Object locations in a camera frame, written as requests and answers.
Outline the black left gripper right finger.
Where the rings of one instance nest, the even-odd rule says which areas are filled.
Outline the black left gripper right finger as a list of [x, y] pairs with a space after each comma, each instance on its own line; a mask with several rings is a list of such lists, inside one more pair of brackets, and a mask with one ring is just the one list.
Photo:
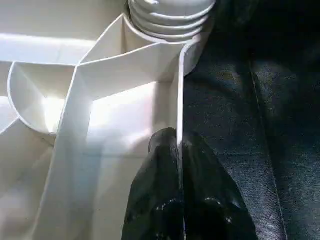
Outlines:
[[258, 239], [236, 182], [197, 134], [183, 137], [183, 191], [188, 240]]

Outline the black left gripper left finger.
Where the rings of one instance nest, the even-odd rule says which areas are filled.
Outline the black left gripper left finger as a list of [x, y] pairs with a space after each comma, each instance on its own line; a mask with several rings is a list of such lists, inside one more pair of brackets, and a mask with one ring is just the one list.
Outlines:
[[136, 174], [122, 228], [124, 240], [180, 240], [182, 189], [176, 130], [164, 128], [150, 139]]

